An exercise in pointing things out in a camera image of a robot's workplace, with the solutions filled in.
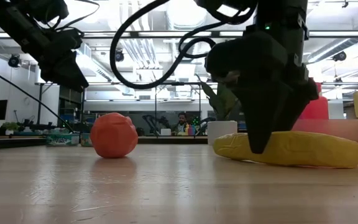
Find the box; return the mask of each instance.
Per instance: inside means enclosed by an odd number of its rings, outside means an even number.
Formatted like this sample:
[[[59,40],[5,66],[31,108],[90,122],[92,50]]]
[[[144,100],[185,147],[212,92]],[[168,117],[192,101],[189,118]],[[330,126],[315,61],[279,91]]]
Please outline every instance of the box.
[[[47,134],[47,146],[77,146],[79,134]]]

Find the potted plant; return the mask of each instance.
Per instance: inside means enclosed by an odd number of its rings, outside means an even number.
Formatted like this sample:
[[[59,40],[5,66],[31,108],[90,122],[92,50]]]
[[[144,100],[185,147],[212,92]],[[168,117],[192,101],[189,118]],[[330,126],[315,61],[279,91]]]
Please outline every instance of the potted plant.
[[[5,122],[1,127],[6,128],[5,135],[11,135],[14,131],[19,129],[19,125],[17,125],[15,122]]]
[[[215,93],[207,83],[202,82],[199,76],[197,77],[217,119],[208,123],[208,144],[212,145],[216,138],[237,132],[237,122],[230,121],[229,117],[239,100],[223,83],[218,83]]]

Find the black cable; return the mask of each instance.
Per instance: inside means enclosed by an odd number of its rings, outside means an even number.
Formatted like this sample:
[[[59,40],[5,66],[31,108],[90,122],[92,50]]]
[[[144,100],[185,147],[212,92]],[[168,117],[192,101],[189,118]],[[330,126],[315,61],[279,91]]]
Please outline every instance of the black cable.
[[[238,11],[233,17],[231,17],[231,19],[236,18],[240,13],[241,13],[241,11]],[[199,32],[203,32],[203,31],[206,31],[206,30],[209,30],[209,29],[214,29],[214,28],[220,27],[220,26],[222,26],[224,24],[227,24],[227,22],[216,22],[214,24],[201,26],[201,27],[195,28],[194,30],[192,30],[192,31],[188,32],[187,34],[183,35],[183,37],[181,37],[181,39],[179,40],[179,44],[178,44],[179,53],[183,52],[183,49],[182,49],[181,45],[184,43],[184,41],[187,38],[192,37],[192,36],[194,36],[195,34],[197,34]],[[209,43],[209,46],[212,48],[215,45],[215,41],[213,41],[212,39],[211,39],[211,41],[213,42],[213,44],[211,44],[211,42],[208,42],[208,43]],[[184,57],[193,58],[193,59],[206,57],[207,55],[208,55],[208,53],[192,55],[192,54],[188,54],[187,52],[184,52]]]
[[[100,8],[100,5],[99,5],[98,3],[93,2],[93,1],[90,1],[90,0],[76,0],[76,1],[81,1],[81,2],[85,2],[85,3],[93,4],[93,5],[97,6],[97,8],[96,8],[93,12],[91,12],[91,13],[89,13],[89,14],[87,14],[87,15],[82,16],[82,17],[80,17],[80,18],[77,18],[77,19],[75,19],[75,20],[73,20],[73,21],[67,23],[67,24],[64,25],[64,26],[55,29],[55,31],[69,28],[69,27],[70,27],[71,25],[73,25],[74,23],[80,22],[81,20],[87,18],[88,16],[92,16],[92,15],[93,15],[95,12],[97,12],[97,11],[99,10],[99,8]]]
[[[49,10],[50,10],[51,7],[52,7],[52,5],[49,5],[49,7],[48,7],[48,9],[47,9],[47,12],[45,13],[45,21],[44,21],[44,23],[49,27],[49,29],[55,30],[56,27],[59,26],[60,22],[62,21],[62,18],[59,16],[59,17],[58,17],[58,20],[57,20],[57,22],[56,22],[56,24],[53,25],[53,27],[51,27],[51,26],[49,25],[49,22],[48,22]]]
[[[32,95],[28,94],[26,91],[24,91],[22,88],[18,87],[15,83],[7,80],[6,78],[2,77],[0,75],[0,79],[4,80],[5,82],[11,84],[13,87],[17,88],[19,91],[21,91],[22,93],[26,94],[28,97],[32,98],[33,100],[37,101],[38,103],[40,103],[42,106],[44,106],[47,110],[49,110],[49,112],[51,112],[53,115],[55,115],[60,121],[63,122],[63,124],[66,125],[67,129],[69,129],[70,132],[74,133],[74,130],[70,127],[70,125],[61,117],[59,117],[59,115],[57,115],[55,112],[53,112],[47,105],[43,104],[41,101],[39,101],[38,99],[36,99],[35,97],[33,97]]]
[[[115,52],[117,49],[117,45],[119,43],[119,39],[121,38],[121,36],[123,35],[123,33],[125,32],[125,30],[132,25],[133,22],[135,22],[136,20],[138,20],[139,18],[141,18],[143,15],[145,15],[146,13],[150,12],[151,10],[165,4],[169,2],[169,0],[155,0],[152,1],[151,3],[149,3],[148,5],[146,5],[145,7],[139,9],[137,12],[135,12],[133,15],[131,15],[117,30],[116,35],[114,35],[112,41],[111,41],[111,46],[110,46],[110,66],[111,66],[111,70],[113,72],[113,74],[115,74],[116,78],[125,86],[128,86],[129,88],[134,88],[134,89],[138,89],[138,90],[146,90],[146,89],[150,89],[150,88],[155,88],[159,85],[161,85],[165,80],[167,80],[175,71],[175,69],[177,68],[177,66],[179,65],[179,63],[181,62],[181,60],[183,59],[183,57],[188,56],[191,58],[198,58],[198,57],[205,57],[206,54],[201,54],[201,55],[190,55],[187,54],[187,51],[190,49],[191,46],[195,45],[198,42],[207,42],[210,46],[213,46],[215,44],[215,41],[213,41],[210,38],[207,37],[198,37],[195,38],[191,41],[189,41],[185,47],[180,51],[178,57],[176,58],[176,60],[173,62],[172,66],[168,69],[168,71],[158,80],[152,82],[152,83],[148,83],[148,84],[135,84],[132,82],[127,81],[118,71],[117,65],[116,65],[116,58],[115,58]],[[228,17],[225,16],[223,17],[223,24],[238,24],[238,23],[242,23],[245,22],[246,20],[248,20],[251,15],[254,13],[256,9],[256,0],[254,0],[253,2],[253,6],[252,8],[250,8],[249,12],[243,16],[234,16],[234,17]],[[216,25],[223,25],[221,22],[217,23],[217,24],[211,24],[207,27],[215,27]],[[199,32],[200,29],[193,31],[192,35],[194,35],[194,32]]]

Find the pink container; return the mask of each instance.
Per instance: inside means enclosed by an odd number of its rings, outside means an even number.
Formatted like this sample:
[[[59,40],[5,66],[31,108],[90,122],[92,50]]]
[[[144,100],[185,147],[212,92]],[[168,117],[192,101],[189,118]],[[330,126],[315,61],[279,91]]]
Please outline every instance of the pink container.
[[[319,93],[321,93],[321,83],[316,83]],[[306,105],[299,119],[329,119],[328,100],[320,96],[317,100],[312,100]]]
[[[299,119],[292,131],[328,134],[358,142],[358,119]]]

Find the yellow plush toy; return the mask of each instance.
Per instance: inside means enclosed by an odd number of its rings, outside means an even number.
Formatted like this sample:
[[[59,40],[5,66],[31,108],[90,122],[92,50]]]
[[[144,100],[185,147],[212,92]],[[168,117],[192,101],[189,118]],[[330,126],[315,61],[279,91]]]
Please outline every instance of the yellow plush toy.
[[[358,143],[326,134],[301,131],[272,133],[263,154],[251,152],[248,136],[230,134],[215,140],[217,155],[282,166],[354,168],[358,165]]]

